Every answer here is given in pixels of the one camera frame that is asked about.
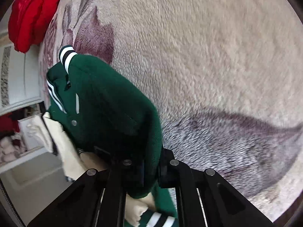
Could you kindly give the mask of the white shelf unit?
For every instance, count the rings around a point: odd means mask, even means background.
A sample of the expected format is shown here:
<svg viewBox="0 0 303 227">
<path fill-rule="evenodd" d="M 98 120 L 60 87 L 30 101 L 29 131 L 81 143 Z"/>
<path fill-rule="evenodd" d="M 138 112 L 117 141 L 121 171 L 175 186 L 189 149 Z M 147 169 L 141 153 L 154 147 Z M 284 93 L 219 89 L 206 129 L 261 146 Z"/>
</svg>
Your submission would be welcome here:
<svg viewBox="0 0 303 227">
<path fill-rule="evenodd" d="M 45 111 L 43 102 L 1 114 L 1 173 L 46 153 L 44 146 L 30 135 L 28 124 Z"/>
</svg>

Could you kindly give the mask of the red puffy garment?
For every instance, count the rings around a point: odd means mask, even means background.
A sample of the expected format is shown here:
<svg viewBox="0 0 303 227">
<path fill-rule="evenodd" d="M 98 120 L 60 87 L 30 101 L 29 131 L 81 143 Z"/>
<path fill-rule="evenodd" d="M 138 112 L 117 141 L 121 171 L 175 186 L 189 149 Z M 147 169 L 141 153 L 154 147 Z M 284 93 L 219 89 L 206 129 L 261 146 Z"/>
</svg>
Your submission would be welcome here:
<svg viewBox="0 0 303 227">
<path fill-rule="evenodd" d="M 40 44 L 60 0 L 15 0 L 8 22 L 8 36 L 18 52 Z"/>
</svg>

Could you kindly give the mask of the floral plush bed blanket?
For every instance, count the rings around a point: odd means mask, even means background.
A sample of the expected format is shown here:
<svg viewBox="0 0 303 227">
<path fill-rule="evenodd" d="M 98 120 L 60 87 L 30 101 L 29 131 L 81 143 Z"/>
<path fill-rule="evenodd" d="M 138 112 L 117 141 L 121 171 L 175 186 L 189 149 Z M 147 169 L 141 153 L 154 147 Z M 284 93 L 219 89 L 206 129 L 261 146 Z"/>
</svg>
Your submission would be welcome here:
<svg viewBox="0 0 303 227">
<path fill-rule="evenodd" d="M 217 170 L 270 220 L 302 192 L 302 23 L 287 0 L 60 0 L 62 46 L 98 56 L 157 107 L 163 144 Z"/>
</svg>

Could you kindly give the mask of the green and cream varsity jacket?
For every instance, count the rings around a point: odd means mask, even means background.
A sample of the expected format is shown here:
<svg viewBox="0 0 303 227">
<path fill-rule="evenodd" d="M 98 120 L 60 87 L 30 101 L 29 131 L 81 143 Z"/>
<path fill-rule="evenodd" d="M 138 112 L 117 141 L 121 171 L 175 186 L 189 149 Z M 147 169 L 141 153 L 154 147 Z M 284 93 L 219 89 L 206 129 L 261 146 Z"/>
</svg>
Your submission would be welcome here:
<svg viewBox="0 0 303 227">
<path fill-rule="evenodd" d="M 156 178 L 162 131 L 152 102 L 101 59 L 70 45 L 60 49 L 46 84 L 50 107 L 33 132 L 57 150 L 65 176 L 77 180 L 90 168 L 127 160 L 126 226 L 178 226 L 169 191 Z"/>
</svg>

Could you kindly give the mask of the white patterned wardrobe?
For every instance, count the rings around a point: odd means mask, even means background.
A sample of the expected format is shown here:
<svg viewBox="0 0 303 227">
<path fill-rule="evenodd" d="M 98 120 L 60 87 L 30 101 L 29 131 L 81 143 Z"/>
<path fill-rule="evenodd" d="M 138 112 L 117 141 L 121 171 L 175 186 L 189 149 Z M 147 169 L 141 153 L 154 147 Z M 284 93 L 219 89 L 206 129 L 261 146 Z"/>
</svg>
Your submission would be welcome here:
<svg viewBox="0 0 303 227">
<path fill-rule="evenodd" d="M 42 99 L 38 64 L 39 47 L 17 52 L 1 33 L 1 115 L 39 103 Z"/>
</svg>

